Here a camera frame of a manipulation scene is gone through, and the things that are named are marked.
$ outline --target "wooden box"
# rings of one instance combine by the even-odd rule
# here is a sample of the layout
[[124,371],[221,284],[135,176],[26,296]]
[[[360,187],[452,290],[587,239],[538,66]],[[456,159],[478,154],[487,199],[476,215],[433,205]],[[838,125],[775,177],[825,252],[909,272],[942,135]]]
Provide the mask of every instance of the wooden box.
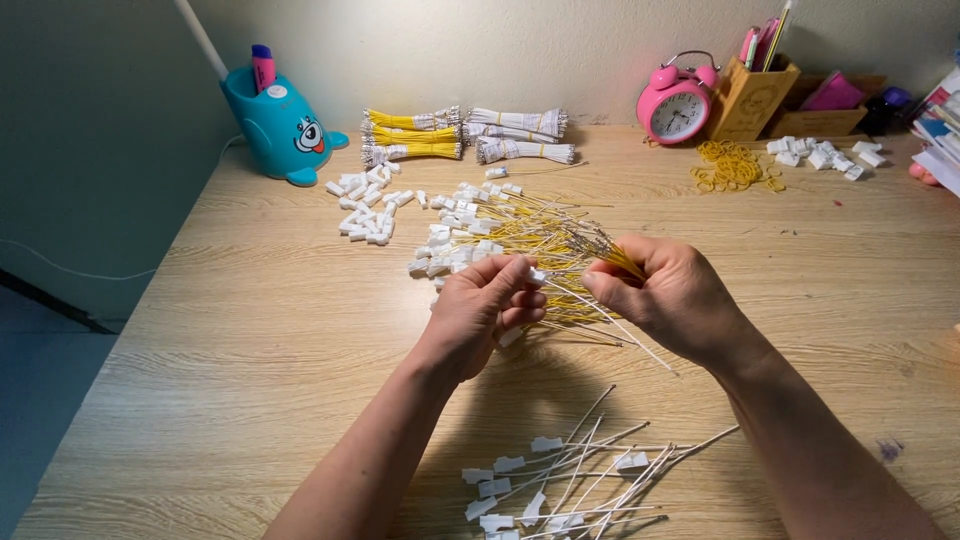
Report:
[[774,56],[771,67],[765,73],[753,73],[737,57],[727,62],[704,129],[707,138],[756,140],[800,76],[800,68],[783,54]]
[[883,75],[846,75],[851,85],[863,91],[863,100],[850,110],[797,110],[827,75],[802,75],[794,83],[783,103],[777,107],[764,133],[769,138],[783,136],[843,136],[849,135],[856,123],[866,114],[864,103],[883,89],[887,78]]

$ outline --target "clock face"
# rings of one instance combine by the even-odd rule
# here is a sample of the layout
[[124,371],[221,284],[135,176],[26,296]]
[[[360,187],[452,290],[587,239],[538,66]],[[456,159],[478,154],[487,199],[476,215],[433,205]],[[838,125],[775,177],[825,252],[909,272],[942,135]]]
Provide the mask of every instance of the clock face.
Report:
[[697,131],[707,119],[707,108],[696,94],[676,93],[664,99],[654,110],[650,128],[666,140],[684,139]]

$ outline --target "wood grain surface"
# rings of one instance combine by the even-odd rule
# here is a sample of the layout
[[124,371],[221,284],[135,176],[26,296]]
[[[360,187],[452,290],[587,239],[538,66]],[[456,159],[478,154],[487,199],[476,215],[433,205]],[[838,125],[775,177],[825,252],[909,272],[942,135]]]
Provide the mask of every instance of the wood grain surface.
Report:
[[[592,214],[611,233],[700,248],[868,449],[879,458],[878,441],[901,442],[890,471],[960,535],[960,201],[907,176],[919,141],[885,141],[893,164],[864,182],[807,165],[784,171],[780,194],[704,195],[688,176],[699,162],[689,146],[648,148],[630,127],[572,136],[589,165],[517,183],[614,205]],[[246,148],[227,152],[14,538],[259,537],[430,314],[432,287],[404,264],[435,211],[400,209],[386,247],[336,231],[346,212],[322,185],[360,170],[351,140],[309,189],[254,174]],[[407,160],[394,185],[449,194],[481,183],[483,169]],[[636,349],[578,339],[533,332],[454,394],[393,536],[482,538],[464,520],[476,491],[460,469],[529,455],[537,435],[565,435],[611,383],[604,435],[649,420],[632,440],[697,443],[734,423],[703,370],[657,347],[675,378]],[[622,489],[613,482],[598,499]],[[519,512],[532,495],[497,510]],[[783,536],[740,433],[675,468],[645,502],[662,504],[669,521],[617,529],[621,537]]]

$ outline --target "cartoon dog pen holder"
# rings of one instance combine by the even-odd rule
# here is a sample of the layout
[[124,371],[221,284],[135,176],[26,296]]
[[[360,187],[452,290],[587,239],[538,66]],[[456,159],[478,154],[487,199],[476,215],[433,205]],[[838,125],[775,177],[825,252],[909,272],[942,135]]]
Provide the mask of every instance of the cartoon dog pen holder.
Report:
[[282,75],[257,94],[252,68],[241,67],[231,71],[220,88],[267,176],[309,187],[317,183],[316,170],[330,154],[349,144],[346,135],[324,129],[310,104]]

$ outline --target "pink notebook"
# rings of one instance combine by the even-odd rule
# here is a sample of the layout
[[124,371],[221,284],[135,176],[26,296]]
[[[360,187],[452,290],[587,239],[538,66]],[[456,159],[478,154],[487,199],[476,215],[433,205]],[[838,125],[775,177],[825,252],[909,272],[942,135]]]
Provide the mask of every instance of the pink notebook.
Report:
[[806,98],[800,110],[856,109],[862,99],[860,88],[851,85],[839,71],[834,71]]

